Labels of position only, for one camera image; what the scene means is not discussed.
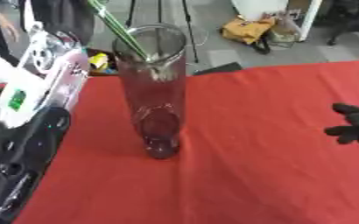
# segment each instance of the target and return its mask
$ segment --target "black glove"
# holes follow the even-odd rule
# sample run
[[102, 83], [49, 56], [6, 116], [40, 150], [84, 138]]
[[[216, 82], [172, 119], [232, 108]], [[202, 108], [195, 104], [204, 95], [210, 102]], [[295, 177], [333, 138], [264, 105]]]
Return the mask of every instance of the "black glove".
[[335, 103], [333, 105], [335, 112], [344, 115], [346, 121], [351, 126], [336, 126], [325, 129], [329, 136], [338, 137], [339, 144], [350, 144], [354, 141], [359, 142], [359, 107], [344, 103]]

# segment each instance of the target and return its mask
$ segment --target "glass base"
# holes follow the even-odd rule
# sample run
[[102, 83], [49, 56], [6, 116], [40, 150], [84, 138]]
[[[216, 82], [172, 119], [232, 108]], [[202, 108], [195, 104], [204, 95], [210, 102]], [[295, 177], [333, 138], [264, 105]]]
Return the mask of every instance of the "glass base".
[[178, 138], [150, 139], [145, 137], [144, 143], [148, 155], [156, 159], [171, 158], [180, 150], [180, 140]]

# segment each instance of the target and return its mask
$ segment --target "human hand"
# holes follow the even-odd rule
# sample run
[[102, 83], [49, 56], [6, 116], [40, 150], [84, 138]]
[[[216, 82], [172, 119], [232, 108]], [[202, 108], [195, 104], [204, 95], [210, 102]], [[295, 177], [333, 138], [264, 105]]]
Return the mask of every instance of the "human hand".
[[0, 26], [6, 32], [12, 36], [13, 40], [18, 42], [19, 40], [19, 33], [18, 30], [13, 26], [13, 24], [0, 12]]

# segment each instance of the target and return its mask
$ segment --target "yellow bag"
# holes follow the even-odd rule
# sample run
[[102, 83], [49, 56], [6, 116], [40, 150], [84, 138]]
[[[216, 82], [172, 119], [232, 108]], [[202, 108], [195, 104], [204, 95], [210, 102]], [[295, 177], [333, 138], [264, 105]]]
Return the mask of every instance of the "yellow bag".
[[273, 17], [251, 23], [238, 17], [223, 26], [222, 35], [226, 39], [233, 39], [251, 45], [258, 41], [275, 23], [276, 20]]

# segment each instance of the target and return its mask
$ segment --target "white robotic device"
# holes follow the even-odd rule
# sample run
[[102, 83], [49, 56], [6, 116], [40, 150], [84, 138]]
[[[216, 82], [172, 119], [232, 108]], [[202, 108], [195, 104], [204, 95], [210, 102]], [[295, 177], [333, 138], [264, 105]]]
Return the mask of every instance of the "white robotic device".
[[[43, 108], [70, 111], [88, 78], [88, 56], [77, 38], [45, 31], [28, 2], [25, 17], [30, 45], [0, 94], [0, 123], [8, 129], [28, 123]], [[37, 74], [25, 69], [29, 62]]]

